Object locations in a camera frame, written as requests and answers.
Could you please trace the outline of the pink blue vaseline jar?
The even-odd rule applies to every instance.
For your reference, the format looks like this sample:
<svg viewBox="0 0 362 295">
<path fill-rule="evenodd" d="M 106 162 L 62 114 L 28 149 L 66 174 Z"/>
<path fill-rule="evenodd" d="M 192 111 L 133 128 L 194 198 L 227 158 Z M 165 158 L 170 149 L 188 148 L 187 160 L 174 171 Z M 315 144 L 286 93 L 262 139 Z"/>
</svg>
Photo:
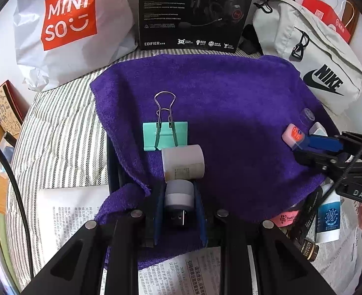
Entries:
<svg viewBox="0 0 362 295">
<path fill-rule="evenodd" d="M 282 134 L 282 140 L 291 150 L 303 150 L 309 146 L 309 138 L 293 123 L 290 123 Z"/>
</svg>

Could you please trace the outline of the white blue lotion bottle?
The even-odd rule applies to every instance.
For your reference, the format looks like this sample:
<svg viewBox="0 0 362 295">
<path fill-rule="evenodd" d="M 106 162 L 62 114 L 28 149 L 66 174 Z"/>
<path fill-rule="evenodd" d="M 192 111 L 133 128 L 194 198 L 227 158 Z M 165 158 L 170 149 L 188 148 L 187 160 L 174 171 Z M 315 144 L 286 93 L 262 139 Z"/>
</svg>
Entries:
<svg viewBox="0 0 362 295">
<path fill-rule="evenodd" d="M 316 243 L 339 239 L 341 223 L 341 198 L 333 190 L 319 206 L 316 216 Z"/>
</svg>

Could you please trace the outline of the pink highlighter pen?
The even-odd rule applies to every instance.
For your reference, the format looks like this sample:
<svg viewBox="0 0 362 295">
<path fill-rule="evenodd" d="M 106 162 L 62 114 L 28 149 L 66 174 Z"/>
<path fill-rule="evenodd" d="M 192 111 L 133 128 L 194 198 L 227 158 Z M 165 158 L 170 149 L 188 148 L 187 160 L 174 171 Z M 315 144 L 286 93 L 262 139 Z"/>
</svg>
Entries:
<svg viewBox="0 0 362 295">
<path fill-rule="evenodd" d="M 292 225 L 297 219 L 299 210 L 289 210 L 278 214 L 271 221 L 279 228 Z"/>
</svg>

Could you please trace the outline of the black rectangular tube box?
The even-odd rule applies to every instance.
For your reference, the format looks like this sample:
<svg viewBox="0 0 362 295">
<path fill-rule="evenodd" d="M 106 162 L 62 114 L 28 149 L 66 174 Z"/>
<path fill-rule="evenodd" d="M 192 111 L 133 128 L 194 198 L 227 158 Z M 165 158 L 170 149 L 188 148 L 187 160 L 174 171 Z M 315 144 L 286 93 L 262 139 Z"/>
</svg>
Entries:
<svg viewBox="0 0 362 295">
<path fill-rule="evenodd" d="M 304 200 L 304 204 L 300 209 L 297 219 L 291 230 L 288 232 L 288 237 L 291 241 L 296 241 L 299 244 L 303 243 L 303 240 L 307 236 L 309 229 L 314 221 L 316 212 L 313 211 L 317 202 L 323 195 L 322 187 L 319 186 L 313 192 L 311 192 Z"/>
</svg>

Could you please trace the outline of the black gold Grand Reserve bottle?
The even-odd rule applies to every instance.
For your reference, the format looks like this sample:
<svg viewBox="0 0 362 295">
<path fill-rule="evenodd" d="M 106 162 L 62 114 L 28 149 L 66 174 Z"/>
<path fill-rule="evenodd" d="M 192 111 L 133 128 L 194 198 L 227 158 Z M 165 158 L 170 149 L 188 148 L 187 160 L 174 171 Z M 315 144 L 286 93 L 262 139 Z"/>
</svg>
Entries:
<svg viewBox="0 0 362 295">
<path fill-rule="evenodd" d="M 316 260 L 319 246 L 315 242 L 305 238 L 302 240 L 295 239 L 293 243 L 309 262 L 314 262 Z"/>
</svg>

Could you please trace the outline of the white USB charger cube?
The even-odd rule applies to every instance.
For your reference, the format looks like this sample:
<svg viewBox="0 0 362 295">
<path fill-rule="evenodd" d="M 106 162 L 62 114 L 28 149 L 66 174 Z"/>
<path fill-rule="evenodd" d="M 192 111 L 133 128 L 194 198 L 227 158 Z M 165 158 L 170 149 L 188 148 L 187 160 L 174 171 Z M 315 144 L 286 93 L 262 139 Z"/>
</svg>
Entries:
<svg viewBox="0 0 362 295">
<path fill-rule="evenodd" d="M 328 136 L 327 131 L 319 122 L 315 122 L 309 129 L 309 135 Z"/>
</svg>

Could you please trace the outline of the clear plastic cap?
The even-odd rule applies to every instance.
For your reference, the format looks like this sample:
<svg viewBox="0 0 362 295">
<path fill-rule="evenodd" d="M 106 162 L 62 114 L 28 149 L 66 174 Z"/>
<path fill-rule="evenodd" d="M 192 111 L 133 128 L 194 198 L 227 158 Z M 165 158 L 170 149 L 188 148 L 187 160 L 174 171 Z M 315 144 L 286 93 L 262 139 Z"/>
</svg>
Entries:
<svg viewBox="0 0 362 295">
<path fill-rule="evenodd" d="M 306 127 L 311 127 L 315 123 L 315 115 L 308 108 L 302 109 L 302 111 L 299 114 L 299 119 L 302 125 Z"/>
</svg>

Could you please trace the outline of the white tape roll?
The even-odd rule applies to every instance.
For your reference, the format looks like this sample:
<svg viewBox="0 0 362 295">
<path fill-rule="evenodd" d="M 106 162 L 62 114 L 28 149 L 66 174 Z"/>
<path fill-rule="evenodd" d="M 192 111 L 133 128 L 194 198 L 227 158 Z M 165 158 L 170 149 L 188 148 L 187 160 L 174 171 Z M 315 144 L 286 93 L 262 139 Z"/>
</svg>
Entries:
<svg viewBox="0 0 362 295">
<path fill-rule="evenodd" d="M 163 148 L 161 150 L 165 182 L 203 178 L 205 162 L 199 145 Z"/>
</svg>

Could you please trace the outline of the teal binder clip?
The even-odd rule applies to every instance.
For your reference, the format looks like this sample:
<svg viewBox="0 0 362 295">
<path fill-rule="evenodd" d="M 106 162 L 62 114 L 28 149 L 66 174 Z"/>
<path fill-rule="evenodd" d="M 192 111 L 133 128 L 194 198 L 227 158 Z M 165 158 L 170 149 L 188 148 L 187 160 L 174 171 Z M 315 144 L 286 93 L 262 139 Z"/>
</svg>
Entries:
<svg viewBox="0 0 362 295">
<path fill-rule="evenodd" d="M 158 98 L 171 95 L 169 107 L 162 107 Z M 142 123 L 145 152 L 162 150 L 163 148 L 182 147 L 188 144 L 188 123 L 174 120 L 173 105 L 176 95 L 171 91 L 160 91 L 154 96 L 157 121 Z"/>
</svg>

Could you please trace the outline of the purple towel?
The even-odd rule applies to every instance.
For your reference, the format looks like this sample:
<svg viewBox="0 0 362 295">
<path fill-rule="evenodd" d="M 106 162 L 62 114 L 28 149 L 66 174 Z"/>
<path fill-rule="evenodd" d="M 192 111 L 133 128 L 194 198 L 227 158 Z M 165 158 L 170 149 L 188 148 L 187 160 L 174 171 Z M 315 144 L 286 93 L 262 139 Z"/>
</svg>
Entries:
<svg viewBox="0 0 362 295">
<path fill-rule="evenodd" d="M 278 57 L 157 55 L 115 64 L 90 88 L 131 178 L 105 200 L 98 222 L 141 207 L 164 179 L 161 154 L 144 150 L 142 125 L 155 118 L 155 96 L 174 103 L 175 120 L 188 124 L 189 143 L 202 148 L 205 206 L 218 203 L 244 221 L 259 222 L 299 203 L 324 180 L 295 161 L 282 134 L 289 124 L 309 130 L 300 119 L 304 109 L 330 135 L 337 128 L 299 72 Z"/>
</svg>

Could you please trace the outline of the newspaper sheets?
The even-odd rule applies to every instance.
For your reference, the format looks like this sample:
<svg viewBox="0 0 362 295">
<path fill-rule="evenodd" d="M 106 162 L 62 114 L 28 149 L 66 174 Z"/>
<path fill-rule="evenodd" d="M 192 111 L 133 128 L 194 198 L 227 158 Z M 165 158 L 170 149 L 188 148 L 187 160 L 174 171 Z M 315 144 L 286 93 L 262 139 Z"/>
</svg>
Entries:
<svg viewBox="0 0 362 295">
<path fill-rule="evenodd" d="M 41 189 L 37 194 L 37 211 L 40 231 L 40 262 L 47 264 L 59 249 L 85 224 L 97 215 L 101 204 L 108 197 L 106 185 L 65 189 Z M 336 294 L 352 294 L 362 270 L 362 239 L 358 228 L 358 206 L 346 198 L 338 198 L 341 205 L 340 230 L 322 238 L 314 229 L 308 236 L 317 242 L 319 252 L 312 263 L 325 278 Z M 175 279 L 176 264 L 192 260 L 200 264 L 203 282 L 208 294 L 217 294 L 219 287 L 219 250 L 195 251 L 185 255 L 171 256 L 162 260 L 157 267 L 165 268 L 170 284 L 165 288 L 149 280 L 153 268 L 139 273 L 139 287 L 142 294 L 190 294 L 191 281 L 184 283 Z"/>
</svg>

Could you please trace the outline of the red paper bag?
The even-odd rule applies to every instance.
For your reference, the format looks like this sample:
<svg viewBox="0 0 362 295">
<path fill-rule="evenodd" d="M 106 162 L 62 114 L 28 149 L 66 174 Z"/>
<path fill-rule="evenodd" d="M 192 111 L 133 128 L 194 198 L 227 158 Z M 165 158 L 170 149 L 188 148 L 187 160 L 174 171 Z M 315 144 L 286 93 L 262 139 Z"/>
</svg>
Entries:
<svg viewBox="0 0 362 295">
<path fill-rule="evenodd" d="M 351 2 L 348 0 L 342 1 L 341 9 L 344 11 L 344 15 L 348 15 L 348 18 L 345 18 L 345 22 L 342 21 L 329 4 L 322 0 L 303 0 L 302 5 L 323 21 L 330 29 L 338 33 L 345 42 L 350 42 L 351 33 L 348 31 L 348 25 L 353 21 L 356 14 L 356 10 Z"/>
</svg>

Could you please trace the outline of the white Nike waist bag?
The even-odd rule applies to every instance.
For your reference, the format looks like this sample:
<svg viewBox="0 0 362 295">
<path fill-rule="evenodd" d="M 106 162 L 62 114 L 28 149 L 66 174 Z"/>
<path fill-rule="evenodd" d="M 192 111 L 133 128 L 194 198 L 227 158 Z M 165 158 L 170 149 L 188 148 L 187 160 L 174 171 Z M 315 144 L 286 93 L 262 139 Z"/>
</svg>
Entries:
<svg viewBox="0 0 362 295">
<path fill-rule="evenodd" d="M 289 61 L 332 113 L 342 114 L 362 92 L 362 64 L 351 47 L 295 0 L 260 0 L 252 24 L 265 55 Z"/>
</svg>

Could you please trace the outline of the brown patterned book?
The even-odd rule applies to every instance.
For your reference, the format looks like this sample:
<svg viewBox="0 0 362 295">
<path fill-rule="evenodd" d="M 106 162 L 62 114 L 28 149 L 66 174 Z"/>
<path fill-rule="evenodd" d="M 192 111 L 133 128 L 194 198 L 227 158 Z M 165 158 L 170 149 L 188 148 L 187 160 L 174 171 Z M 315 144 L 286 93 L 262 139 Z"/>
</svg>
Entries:
<svg viewBox="0 0 362 295">
<path fill-rule="evenodd" d="M 12 84 L 7 80 L 0 85 L 0 126 L 5 132 L 18 138 L 24 116 L 14 96 Z"/>
</svg>

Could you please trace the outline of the black headset box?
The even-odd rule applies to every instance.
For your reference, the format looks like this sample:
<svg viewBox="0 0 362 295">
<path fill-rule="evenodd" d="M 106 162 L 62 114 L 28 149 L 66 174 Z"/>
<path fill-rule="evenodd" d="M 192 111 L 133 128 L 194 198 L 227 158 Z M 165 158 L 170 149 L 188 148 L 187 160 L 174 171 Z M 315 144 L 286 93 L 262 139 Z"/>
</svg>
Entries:
<svg viewBox="0 0 362 295">
<path fill-rule="evenodd" d="M 142 50 L 235 53 L 252 0 L 138 0 Z"/>
</svg>

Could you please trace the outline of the white Miniso shopping bag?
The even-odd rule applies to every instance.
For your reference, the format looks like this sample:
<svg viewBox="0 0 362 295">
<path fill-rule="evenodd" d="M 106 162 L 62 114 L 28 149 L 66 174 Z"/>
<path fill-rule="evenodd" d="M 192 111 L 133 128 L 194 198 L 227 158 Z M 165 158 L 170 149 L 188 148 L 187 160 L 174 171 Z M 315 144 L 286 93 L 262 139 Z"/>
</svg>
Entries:
<svg viewBox="0 0 362 295">
<path fill-rule="evenodd" d="M 16 63 L 32 91 L 49 91 L 137 47 L 128 0 L 17 0 Z"/>
</svg>

